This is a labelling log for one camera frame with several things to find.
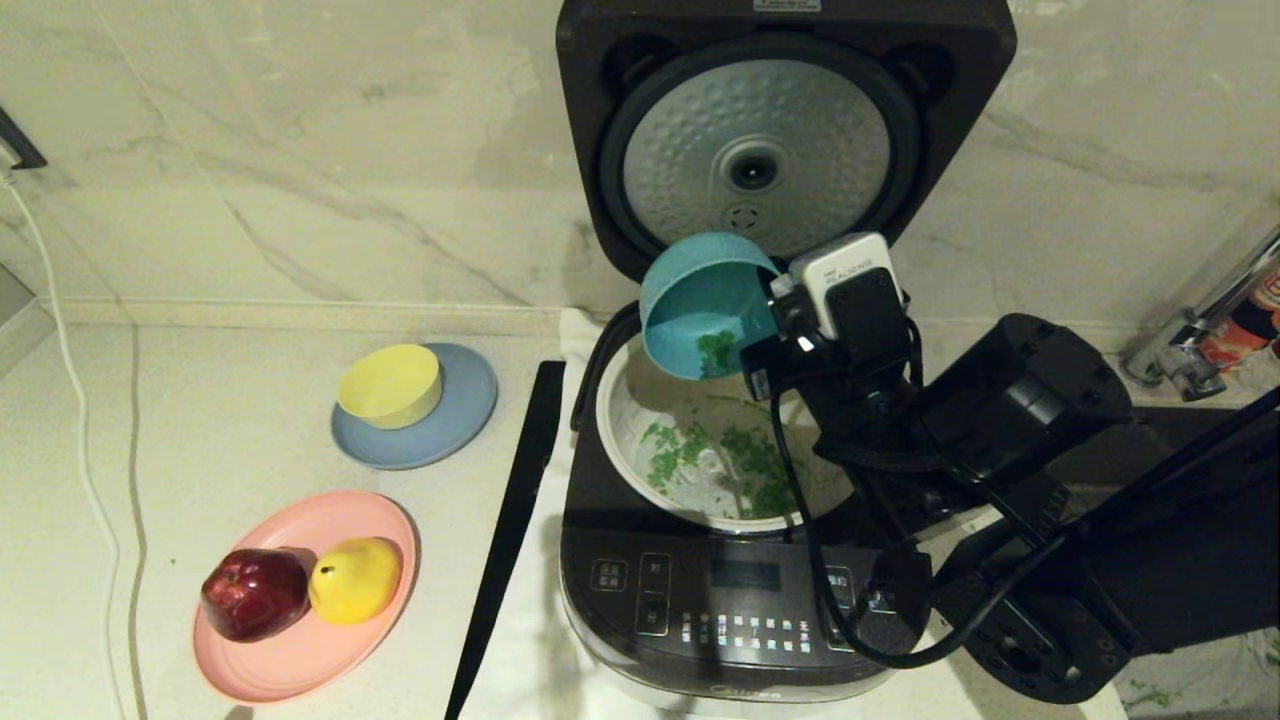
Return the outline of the red apple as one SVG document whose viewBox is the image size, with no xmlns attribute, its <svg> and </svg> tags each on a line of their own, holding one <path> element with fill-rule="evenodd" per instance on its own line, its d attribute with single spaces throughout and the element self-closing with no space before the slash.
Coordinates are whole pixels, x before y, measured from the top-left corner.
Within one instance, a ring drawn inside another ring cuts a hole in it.
<svg viewBox="0 0 1280 720">
<path fill-rule="evenodd" d="M 314 560 L 314 553 L 294 547 L 234 550 L 204 580 L 200 609 L 227 641 L 273 638 L 308 612 Z"/>
</svg>

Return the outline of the chopped green vegetables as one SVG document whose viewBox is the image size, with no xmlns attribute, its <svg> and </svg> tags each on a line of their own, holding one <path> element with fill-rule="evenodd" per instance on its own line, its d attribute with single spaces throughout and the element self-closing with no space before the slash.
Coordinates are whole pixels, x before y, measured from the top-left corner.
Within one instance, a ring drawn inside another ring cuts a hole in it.
<svg viewBox="0 0 1280 720">
<path fill-rule="evenodd" d="M 746 532 L 797 518 L 774 441 L 771 410 L 735 378 L 685 380 L 631 346 L 634 398 L 653 416 L 637 441 L 643 484 L 698 519 Z"/>
</svg>

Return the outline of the blue plate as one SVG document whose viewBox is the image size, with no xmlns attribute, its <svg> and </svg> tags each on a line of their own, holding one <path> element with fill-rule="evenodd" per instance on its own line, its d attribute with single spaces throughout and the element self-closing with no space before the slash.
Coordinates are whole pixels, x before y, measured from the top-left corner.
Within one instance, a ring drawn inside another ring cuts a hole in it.
<svg viewBox="0 0 1280 720">
<path fill-rule="evenodd" d="M 463 345 L 422 346 L 434 351 L 444 368 L 444 389 L 436 409 L 404 429 L 379 430 L 357 421 L 335 404 L 330 436 L 347 457 L 378 470 L 422 468 L 461 450 L 486 425 L 499 395 L 490 363 Z"/>
</svg>

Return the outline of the dark grey rice cooker base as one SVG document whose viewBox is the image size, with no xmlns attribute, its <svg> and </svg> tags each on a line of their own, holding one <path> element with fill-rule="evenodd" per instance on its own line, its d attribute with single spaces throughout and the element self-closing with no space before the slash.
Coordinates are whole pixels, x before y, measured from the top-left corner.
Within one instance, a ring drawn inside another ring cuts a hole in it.
<svg viewBox="0 0 1280 720">
<path fill-rule="evenodd" d="M 596 387 L 635 336 L 630 304 L 593 347 L 570 418 L 559 584 L 591 659 L 635 700 L 714 720 L 814 716 L 886 683 L 891 671 L 822 619 L 804 520 L 763 534 L 712 530 L 650 503 L 614 469 L 596 429 Z"/>
</svg>

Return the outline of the chrome faucet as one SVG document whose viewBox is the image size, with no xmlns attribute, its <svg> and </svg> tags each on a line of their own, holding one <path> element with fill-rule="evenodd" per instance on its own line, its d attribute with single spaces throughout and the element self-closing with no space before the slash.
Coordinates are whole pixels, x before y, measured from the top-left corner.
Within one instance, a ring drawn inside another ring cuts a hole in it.
<svg viewBox="0 0 1280 720">
<path fill-rule="evenodd" d="M 1213 397 L 1226 389 L 1219 366 L 1201 348 L 1211 331 L 1244 301 L 1265 273 L 1280 263 L 1280 220 L 1217 281 L 1198 302 L 1179 307 L 1148 337 L 1123 355 L 1121 372 L 1139 386 L 1169 380 L 1184 402 Z"/>
</svg>

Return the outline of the yellow pear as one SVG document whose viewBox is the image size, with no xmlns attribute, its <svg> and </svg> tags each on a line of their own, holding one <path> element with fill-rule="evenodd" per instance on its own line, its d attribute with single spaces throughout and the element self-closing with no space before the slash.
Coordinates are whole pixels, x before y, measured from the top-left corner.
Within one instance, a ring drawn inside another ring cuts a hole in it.
<svg viewBox="0 0 1280 720">
<path fill-rule="evenodd" d="M 342 541 L 314 565 L 308 579 L 311 610 L 335 626 L 367 623 L 390 605 L 402 571 L 401 548 L 390 539 Z"/>
</svg>

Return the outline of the white inner pot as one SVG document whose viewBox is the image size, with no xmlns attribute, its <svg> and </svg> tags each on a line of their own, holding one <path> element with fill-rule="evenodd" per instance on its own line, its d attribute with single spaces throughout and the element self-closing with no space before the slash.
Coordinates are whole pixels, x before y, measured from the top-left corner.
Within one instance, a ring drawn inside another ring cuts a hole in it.
<svg viewBox="0 0 1280 720">
<path fill-rule="evenodd" d="M 595 407 L 596 429 L 602 438 L 605 455 L 628 486 L 660 510 L 699 527 L 710 528 L 712 530 L 750 536 L 801 525 L 803 518 L 797 510 L 796 501 L 795 505 L 797 518 L 795 521 L 764 523 L 759 527 L 750 525 L 746 532 L 741 532 L 733 527 L 726 527 L 719 521 L 712 523 L 707 519 L 698 519 L 686 511 L 681 511 L 671 501 L 660 498 L 653 489 L 649 489 L 643 484 L 643 479 L 637 474 L 639 432 L 643 423 L 650 419 L 653 414 L 641 407 L 640 402 L 634 398 L 634 392 L 630 388 L 631 383 L 628 380 L 628 372 L 632 366 L 632 352 L 630 346 L 635 340 L 641 341 L 637 336 L 632 337 L 626 345 L 618 348 L 608 361 L 596 387 Z"/>
</svg>

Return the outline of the pink plate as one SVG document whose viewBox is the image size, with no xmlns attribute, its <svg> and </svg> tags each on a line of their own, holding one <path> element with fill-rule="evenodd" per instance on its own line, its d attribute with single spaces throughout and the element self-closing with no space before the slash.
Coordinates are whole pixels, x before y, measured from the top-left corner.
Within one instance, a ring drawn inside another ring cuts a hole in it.
<svg viewBox="0 0 1280 720">
<path fill-rule="evenodd" d="M 195 610 L 191 650 L 196 667 L 215 692 L 247 706 L 297 700 L 357 667 L 392 633 L 413 592 L 419 537 L 411 516 L 387 496 L 339 489 L 302 498 L 256 523 L 234 547 L 324 553 L 357 537 L 389 541 L 401 557 L 389 603 L 362 624 L 335 626 L 308 612 L 280 634 L 244 644 L 220 637 L 204 610 Z"/>
</svg>

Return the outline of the black flat strip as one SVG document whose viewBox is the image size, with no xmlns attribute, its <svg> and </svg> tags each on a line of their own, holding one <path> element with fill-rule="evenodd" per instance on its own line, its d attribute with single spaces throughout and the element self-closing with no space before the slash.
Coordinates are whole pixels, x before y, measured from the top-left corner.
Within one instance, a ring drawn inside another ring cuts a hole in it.
<svg viewBox="0 0 1280 720">
<path fill-rule="evenodd" d="M 538 365 L 444 720 L 461 719 L 499 618 L 558 436 L 564 370 L 563 361 Z"/>
</svg>

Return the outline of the teal bowl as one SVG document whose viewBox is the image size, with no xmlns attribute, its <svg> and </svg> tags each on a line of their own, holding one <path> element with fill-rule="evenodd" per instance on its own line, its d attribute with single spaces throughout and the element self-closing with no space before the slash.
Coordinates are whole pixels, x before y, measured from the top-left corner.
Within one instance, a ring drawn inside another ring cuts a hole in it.
<svg viewBox="0 0 1280 720">
<path fill-rule="evenodd" d="M 778 274 L 739 234 L 703 232 L 671 245 L 643 278 L 639 307 L 649 359 L 684 380 L 737 375 L 741 351 L 777 332 L 765 288 Z"/>
</svg>

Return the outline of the dark grey rice cooker lid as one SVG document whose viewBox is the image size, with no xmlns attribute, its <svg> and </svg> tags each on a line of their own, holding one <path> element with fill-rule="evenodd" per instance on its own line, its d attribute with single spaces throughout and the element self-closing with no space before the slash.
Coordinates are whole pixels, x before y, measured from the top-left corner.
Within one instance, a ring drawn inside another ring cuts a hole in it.
<svg viewBox="0 0 1280 720">
<path fill-rule="evenodd" d="M 1016 46 L 1009 0 L 563 0 L 598 243 L 640 281 L 700 232 L 783 260 L 851 232 L 893 242 Z"/>
</svg>

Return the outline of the white cloth with green bits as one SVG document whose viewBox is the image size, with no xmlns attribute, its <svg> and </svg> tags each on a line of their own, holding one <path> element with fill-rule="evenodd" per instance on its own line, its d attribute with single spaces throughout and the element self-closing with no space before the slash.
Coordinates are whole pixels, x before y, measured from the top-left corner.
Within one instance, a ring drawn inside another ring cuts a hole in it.
<svg viewBox="0 0 1280 720">
<path fill-rule="evenodd" d="M 1114 685 L 1130 720 L 1280 720 L 1280 629 L 1137 659 Z"/>
</svg>

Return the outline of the small bottle with red label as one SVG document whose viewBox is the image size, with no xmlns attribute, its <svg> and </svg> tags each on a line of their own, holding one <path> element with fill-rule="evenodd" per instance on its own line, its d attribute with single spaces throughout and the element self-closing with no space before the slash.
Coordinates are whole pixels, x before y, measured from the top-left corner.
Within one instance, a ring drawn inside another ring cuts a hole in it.
<svg viewBox="0 0 1280 720">
<path fill-rule="evenodd" d="M 1199 354 L 1221 373 L 1280 337 L 1280 263 L 1201 342 Z"/>
</svg>

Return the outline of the yellow bowl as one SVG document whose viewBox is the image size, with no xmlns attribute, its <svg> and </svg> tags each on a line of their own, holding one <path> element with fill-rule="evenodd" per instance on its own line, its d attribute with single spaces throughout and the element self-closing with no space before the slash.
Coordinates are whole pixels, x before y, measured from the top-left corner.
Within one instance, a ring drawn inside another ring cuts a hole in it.
<svg viewBox="0 0 1280 720">
<path fill-rule="evenodd" d="M 444 368 L 422 345 L 392 345 L 353 364 L 340 378 L 338 407 L 367 427 L 398 430 L 430 415 L 442 401 Z"/>
</svg>

